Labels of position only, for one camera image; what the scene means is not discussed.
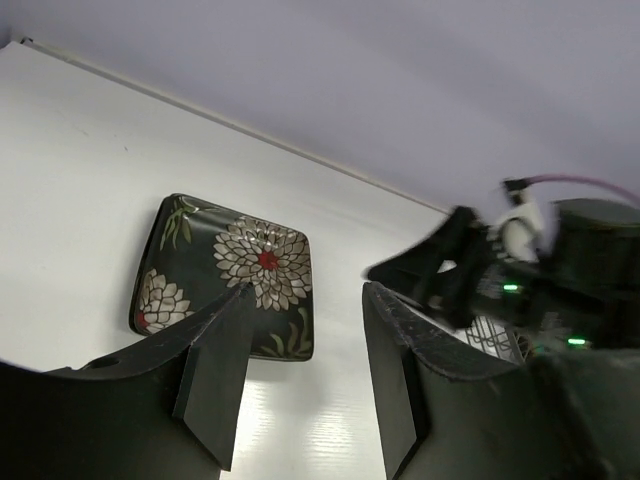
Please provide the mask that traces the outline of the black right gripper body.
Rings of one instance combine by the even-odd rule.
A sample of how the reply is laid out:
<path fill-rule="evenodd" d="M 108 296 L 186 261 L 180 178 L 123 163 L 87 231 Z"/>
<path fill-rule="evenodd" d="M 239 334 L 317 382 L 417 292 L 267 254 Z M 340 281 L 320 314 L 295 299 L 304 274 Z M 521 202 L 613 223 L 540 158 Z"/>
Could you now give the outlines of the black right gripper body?
<path fill-rule="evenodd" d="M 500 320 L 500 260 L 470 207 L 455 207 L 428 237 L 369 267 L 367 280 L 449 328 Z"/>

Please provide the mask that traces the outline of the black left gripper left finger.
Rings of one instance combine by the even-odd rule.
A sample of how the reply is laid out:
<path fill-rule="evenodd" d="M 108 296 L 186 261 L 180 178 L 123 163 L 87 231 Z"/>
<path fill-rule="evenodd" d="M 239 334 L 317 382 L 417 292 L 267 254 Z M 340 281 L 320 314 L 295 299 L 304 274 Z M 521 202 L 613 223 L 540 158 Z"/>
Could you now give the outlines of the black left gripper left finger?
<path fill-rule="evenodd" d="M 1 366 L 5 479 L 216 479 L 230 469 L 253 339 L 237 286 L 80 369 Z"/>

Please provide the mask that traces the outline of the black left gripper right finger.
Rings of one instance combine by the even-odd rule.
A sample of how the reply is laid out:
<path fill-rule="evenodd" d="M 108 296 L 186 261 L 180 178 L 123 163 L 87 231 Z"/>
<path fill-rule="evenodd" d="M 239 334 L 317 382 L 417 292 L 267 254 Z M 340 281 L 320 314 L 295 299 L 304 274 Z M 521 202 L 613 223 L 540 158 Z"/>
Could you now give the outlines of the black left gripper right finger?
<path fill-rule="evenodd" d="M 612 479 L 615 467 L 532 372 L 415 315 L 378 283 L 362 290 L 388 479 Z"/>

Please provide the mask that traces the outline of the black floral square plate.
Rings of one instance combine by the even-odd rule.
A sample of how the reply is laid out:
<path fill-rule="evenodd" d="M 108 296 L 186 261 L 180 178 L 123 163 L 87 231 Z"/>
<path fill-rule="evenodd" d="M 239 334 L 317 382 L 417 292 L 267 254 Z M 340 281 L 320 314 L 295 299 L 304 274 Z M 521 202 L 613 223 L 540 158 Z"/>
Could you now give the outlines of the black floral square plate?
<path fill-rule="evenodd" d="M 250 284 L 251 355 L 304 362 L 315 347 L 310 244 L 293 228 L 174 193 L 160 203 L 143 249 L 129 327 L 148 336 Z"/>

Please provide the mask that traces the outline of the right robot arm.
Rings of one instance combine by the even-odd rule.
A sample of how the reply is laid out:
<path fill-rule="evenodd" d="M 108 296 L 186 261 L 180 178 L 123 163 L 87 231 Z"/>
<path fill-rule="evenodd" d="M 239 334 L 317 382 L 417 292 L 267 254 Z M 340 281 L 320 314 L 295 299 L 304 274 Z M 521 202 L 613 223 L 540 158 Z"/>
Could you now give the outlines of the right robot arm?
<path fill-rule="evenodd" d="M 499 227 L 457 206 L 428 237 L 371 266 L 379 283 L 419 312 L 452 329 L 485 317 L 528 336 L 549 353 L 639 347 L 639 211 L 618 202 L 556 202 L 548 252 L 520 259 L 507 241 L 511 225 L 529 234 L 521 216 Z"/>

